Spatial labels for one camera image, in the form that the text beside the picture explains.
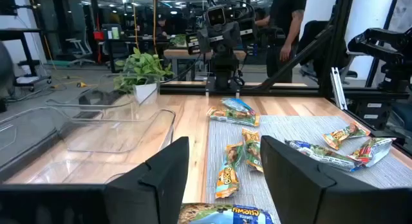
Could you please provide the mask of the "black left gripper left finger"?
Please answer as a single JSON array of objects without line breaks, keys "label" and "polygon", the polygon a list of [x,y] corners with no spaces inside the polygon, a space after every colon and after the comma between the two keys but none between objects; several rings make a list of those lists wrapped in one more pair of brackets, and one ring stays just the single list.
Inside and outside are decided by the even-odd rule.
[{"label": "black left gripper left finger", "polygon": [[167,147],[108,183],[106,208],[110,223],[178,222],[189,168],[189,138]]}]

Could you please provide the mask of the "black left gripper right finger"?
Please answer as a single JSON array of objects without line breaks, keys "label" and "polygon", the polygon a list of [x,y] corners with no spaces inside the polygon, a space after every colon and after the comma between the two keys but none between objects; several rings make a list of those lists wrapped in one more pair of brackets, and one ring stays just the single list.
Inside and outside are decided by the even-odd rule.
[{"label": "black left gripper right finger", "polygon": [[263,136],[265,180],[282,223],[368,223],[378,191],[284,143]]}]

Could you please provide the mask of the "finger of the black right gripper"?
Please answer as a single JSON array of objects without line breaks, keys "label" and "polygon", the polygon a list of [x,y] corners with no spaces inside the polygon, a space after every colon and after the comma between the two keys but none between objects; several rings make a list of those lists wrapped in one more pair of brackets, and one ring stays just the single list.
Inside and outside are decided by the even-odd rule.
[{"label": "finger of the black right gripper", "polygon": [[185,41],[189,55],[196,55],[201,53],[198,40],[198,32],[188,33],[185,36]]},{"label": "finger of the black right gripper", "polygon": [[238,21],[242,41],[255,41],[257,39],[257,28],[254,18],[245,18]]}]

